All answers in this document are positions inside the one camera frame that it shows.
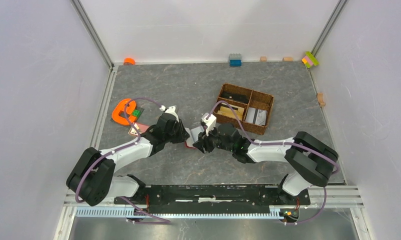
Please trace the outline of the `red card holder wallet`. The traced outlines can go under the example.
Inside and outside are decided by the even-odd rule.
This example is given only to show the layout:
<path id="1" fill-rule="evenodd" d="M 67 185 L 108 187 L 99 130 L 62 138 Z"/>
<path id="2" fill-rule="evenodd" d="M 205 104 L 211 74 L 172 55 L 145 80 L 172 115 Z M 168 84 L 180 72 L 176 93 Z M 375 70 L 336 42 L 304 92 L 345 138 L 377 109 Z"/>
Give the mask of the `red card holder wallet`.
<path id="1" fill-rule="evenodd" d="M 195 149 L 193 144 L 199 139 L 199 134 L 205 131 L 204 128 L 202 126 L 197 126 L 192 129 L 186 127 L 185 130 L 189 134 L 189 138 L 185 141 L 186 147 Z"/>

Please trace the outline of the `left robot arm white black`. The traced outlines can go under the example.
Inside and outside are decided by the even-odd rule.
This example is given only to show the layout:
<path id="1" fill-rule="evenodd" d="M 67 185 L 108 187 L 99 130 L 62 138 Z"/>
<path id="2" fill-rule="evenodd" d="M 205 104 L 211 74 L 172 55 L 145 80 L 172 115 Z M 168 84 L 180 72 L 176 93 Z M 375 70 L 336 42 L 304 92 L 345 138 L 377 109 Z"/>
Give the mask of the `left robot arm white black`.
<path id="1" fill-rule="evenodd" d="M 96 206 L 107 197 L 127 197 L 139 204 L 146 191 L 131 176 L 114 176 L 123 167 L 149 158 L 162 151 L 166 144 L 184 143 L 190 138 L 181 119 L 163 113 L 137 138 L 115 148 L 97 150 L 86 148 L 66 180 L 66 186 L 75 194 L 77 203 Z"/>

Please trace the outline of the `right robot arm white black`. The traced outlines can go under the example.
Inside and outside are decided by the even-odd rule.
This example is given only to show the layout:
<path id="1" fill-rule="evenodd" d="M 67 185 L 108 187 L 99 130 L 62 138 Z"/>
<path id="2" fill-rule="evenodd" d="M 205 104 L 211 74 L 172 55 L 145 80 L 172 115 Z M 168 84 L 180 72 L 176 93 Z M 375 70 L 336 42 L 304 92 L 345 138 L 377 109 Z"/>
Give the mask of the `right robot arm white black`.
<path id="1" fill-rule="evenodd" d="M 287 162 L 294 172 L 285 176 L 277 190 L 283 204 L 292 203 L 311 186 L 325 187 L 337 167 L 339 154 L 305 131 L 284 140 L 261 141 L 244 137 L 231 123 L 223 123 L 207 132 L 199 126 L 188 129 L 186 144 L 202 153 L 215 149 L 228 151 L 243 164 Z"/>

